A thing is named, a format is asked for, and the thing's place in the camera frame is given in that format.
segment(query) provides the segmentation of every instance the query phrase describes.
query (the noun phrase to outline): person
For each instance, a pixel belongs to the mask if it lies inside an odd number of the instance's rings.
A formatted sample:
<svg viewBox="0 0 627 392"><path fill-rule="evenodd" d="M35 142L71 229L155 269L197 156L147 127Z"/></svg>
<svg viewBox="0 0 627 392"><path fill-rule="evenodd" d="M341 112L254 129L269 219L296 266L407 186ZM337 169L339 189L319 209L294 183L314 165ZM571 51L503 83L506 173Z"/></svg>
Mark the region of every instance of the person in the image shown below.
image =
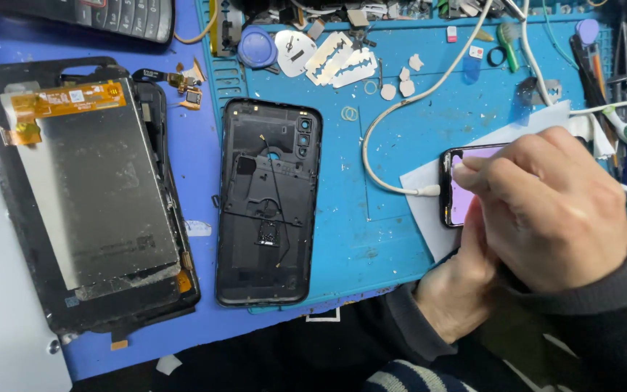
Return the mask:
<svg viewBox="0 0 627 392"><path fill-rule="evenodd" d="M385 296L405 344L421 357L416 363L455 352L450 344L487 319L502 289L550 318L599 388L627 391L620 184L560 127L522 136L492 158L466 157L453 175L475 194L457 254ZM470 389L407 361L388 364L363 389L435 390L438 383Z"/></svg>
<svg viewBox="0 0 627 392"><path fill-rule="evenodd" d="M507 293L559 329L600 390L627 391L626 196L562 128L454 168L475 193L457 254L411 282L177 354L161 390L525 391L471 334Z"/></svg>

